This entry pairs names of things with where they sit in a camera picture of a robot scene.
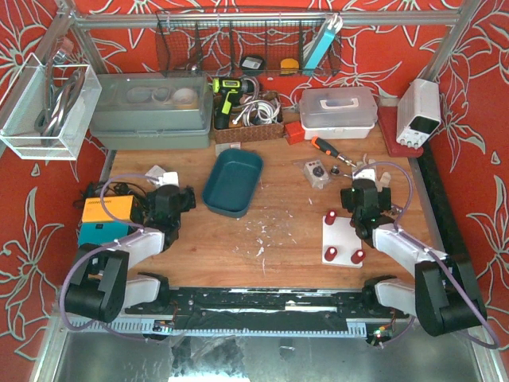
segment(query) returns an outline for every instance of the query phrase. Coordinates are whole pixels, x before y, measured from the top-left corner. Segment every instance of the screwdriver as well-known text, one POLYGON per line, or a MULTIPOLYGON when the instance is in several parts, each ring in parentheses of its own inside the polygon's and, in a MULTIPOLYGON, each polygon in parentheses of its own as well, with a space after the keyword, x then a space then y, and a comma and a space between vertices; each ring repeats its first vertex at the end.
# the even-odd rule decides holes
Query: screwdriver
POLYGON ((318 137, 313 137, 313 139, 311 139, 311 144, 315 146, 317 149, 322 150, 327 155, 337 158, 353 168, 357 167, 356 164, 350 158, 342 155, 342 153, 340 153, 333 145, 331 145, 326 140, 318 137))

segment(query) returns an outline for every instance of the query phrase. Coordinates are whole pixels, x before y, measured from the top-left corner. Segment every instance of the clear plastic storage box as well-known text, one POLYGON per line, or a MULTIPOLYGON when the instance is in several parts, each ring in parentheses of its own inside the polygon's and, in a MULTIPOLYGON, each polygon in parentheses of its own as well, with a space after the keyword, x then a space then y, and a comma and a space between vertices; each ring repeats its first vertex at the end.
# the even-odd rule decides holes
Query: clear plastic storage box
POLYGON ((212 90, 205 76, 100 75, 91 133, 112 150, 209 146, 212 90))
POLYGON ((42 136, 35 124, 44 108, 45 66, 24 67, 24 71, 32 74, 29 83, 0 129, 0 139, 22 159, 72 161, 80 153, 101 85, 88 64, 55 65, 54 69, 61 74, 55 81, 61 83, 75 70, 84 71, 81 92, 62 127, 53 136, 42 136))
POLYGON ((366 87, 304 90, 299 109, 305 139, 366 138, 378 119, 366 87))

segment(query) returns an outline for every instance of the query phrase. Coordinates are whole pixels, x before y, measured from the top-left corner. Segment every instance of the gray bin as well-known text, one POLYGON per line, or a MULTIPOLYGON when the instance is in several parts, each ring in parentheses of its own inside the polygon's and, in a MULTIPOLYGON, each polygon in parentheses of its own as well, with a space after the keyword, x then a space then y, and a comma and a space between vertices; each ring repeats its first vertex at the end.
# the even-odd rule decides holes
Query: gray bin
POLYGON ((209 146, 213 96, 205 77, 123 74, 99 76, 99 82, 106 91, 99 99, 90 131, 108 149, 200 149, 209 146), (173 103, 171 97, 182 88, 192 89, 196 94, 192 104, 184 107, 173 103), (168 94, 164 94, 165 89, 169 90, 168 94))

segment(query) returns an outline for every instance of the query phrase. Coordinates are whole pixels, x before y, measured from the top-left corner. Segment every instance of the wicker basket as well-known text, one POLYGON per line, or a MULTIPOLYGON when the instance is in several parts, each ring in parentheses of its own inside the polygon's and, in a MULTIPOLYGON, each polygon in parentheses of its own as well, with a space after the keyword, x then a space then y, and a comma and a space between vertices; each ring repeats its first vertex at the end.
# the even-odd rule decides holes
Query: wicker basket
MULTIPOLYGON (((277 92, 267 92, 264 98, 267 100, 274 98, 279 99, 279 94, 277 92)), ((214 104, 216 105, 219 101, 220 97, 216 97, 216 99, 214 99, 214 104)), ((213 130, 216 143, 254 142, 282 138, 285 134, 285 127, 282 123, 282 109, 279 111, 278 119, 281 121, 280 123, 272 123, 270 125, 234 127, 224 130, 217 130, 214 127, 213 130)))

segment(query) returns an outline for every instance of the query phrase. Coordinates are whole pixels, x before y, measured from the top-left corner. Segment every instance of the metal floor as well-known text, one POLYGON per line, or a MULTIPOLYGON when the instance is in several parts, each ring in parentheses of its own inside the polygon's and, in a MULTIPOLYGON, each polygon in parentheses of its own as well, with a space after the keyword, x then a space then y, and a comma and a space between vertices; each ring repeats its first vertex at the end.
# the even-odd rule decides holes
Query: metal floor
POLYGON ((69 333, 51 379, 81 381, 461 381, 482 380, 472 345, 432 338, 416 326, 380 350, 363 340, 171 337, 142 343, 104 333, 69 333))

